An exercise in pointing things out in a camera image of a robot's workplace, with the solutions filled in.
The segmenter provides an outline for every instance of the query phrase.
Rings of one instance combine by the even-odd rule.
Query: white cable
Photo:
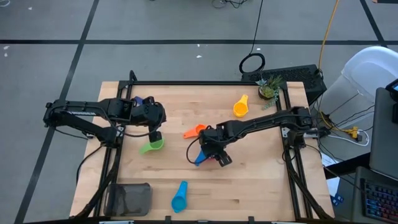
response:
[[[360,129],[359,129],[359,130],[358,130],[358,133],[360,133],[360,132],[365,133],[365,135],[366,135],[366,144],[360,144],[360,143],[358,143],[358,142],[354,142],[354,141],[352,141],[352,140],[349,140],[349,139],[346,139],[346,138],[343,138],[343,137],[340,137],[340,136],[328,135],[328,137],[337,138],[337,139],[341,139],[341,140],[345,140],[345,141],[351,142],[351,143],[353,143],[353,144],[355,144],[355,145],[357,145],[357,146],[368,146],[368,144],[369,144],[369,142],[370,142],[369,135],[367,134],[366,131],[363,131],[363,130],[360,130]]]
[[[0,0],[0,2],[4,2],[4,1],[6,1],[7,3],[5,3],[4,5],[0,5],[0,7],[7,7],[11,3],[10,0]]]

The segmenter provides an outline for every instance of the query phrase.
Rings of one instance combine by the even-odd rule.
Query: orange cup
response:
[[[183,137],[184,137],[184,139],[197,137],[199,135],[199,132],[205,128],[206,128],[206,126],[204,124],[198,124],[195,126],[195,128],[192,128],[191,130],[184,133]]]
[[[235,116],[241,118],[246,113],[248,113],[248,111],[249,111],[248,98],[249,97],[247,95],[243,95],[242,98],[237,103],[235,103],[235,105],[234,105]]]

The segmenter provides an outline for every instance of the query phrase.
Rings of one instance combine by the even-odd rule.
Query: wooden table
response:
[[[98,100],[115,97],[117,86],[117,82],[103,82]],[[288,89],[292,106],[308,106],[302,83],[288,83]],[[249,113],[236,118],[232,107],[243,94],[249,96]],[[216,161],[195,167],[185,157],[192,139],[183,139],[182,135],[197,124],[215,127],[230,119],[245,120],[275,113],[275,106],[261,110],[266,102],[258,97],[256,86],[137,85],[132,88],[132,96],[153,96],[163,104],[167,122],[160,128],[165,139],[160,151],[140,155],[138,150],[148,138],[124,138],[118,183],[150,183],[153,196],[152,208],[146,216],[123,219],[164,220],[171,215],[172,220],[245,221],[248,216],[254,216],[257,221],[294,220],[279,128],[248,134],[228,145],[227,152],[233,163],[226,167],[220,167]],[[109,126],[99,117],[93,122]],[[126,131],[142,134],[147,128],[128,126]],[[306,139],[306,143],[317,148],[316,140]],[[98,146],[96,139],[88,141],[85,156]],[[190,149],[191,160],[199,150],[196,142]],[[98,188],[104,153],[105,149],[100,150],[81,168],[70,215],[76,215]],[[301,155],[309,191],[334,217],[319,153],[306,147]],[[174,213],[170,203],[181,180],[188,182],[188,207]],[[298,188],[297,192],[301,216],[305,217],[302,194]]]

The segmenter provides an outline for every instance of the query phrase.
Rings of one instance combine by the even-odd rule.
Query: light blue cup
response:
[[[172,208],[175,213],[181,212],[187,207],[187,187],[186,181],[181,181],[180,188],[172,200]]]

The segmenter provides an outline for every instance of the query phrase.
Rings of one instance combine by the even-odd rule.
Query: plastic measuring cup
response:
[[[195,159],[195,166],[199,166],[206,159],[205,154],[200,150],[198,157]]]
[[[180,188],[172,200],[172,208],[175,213],[181,212],[187,207],[187,181],[181,181]]]
[[[199,135],[199,132],[205,128],[206,128],[206,126],[204,124],[198,124],[191,130],[184,133],[183,137],[184,137],[184,139],[197,137]]]
[[[246,113],[248,113],[249,108],[248,108],[248,96],[243,95],[241,99],[235,103],[234,105],[234,115],[241,118],[243,117]]]
[[[158,140],[156,142],[148,142],[144,146],[142,146],[139,150],[140,154],[144,154],[147,151],[151,150],[159,150],[163,147],[164,145],[164,139],[162,138],[161,140]]]

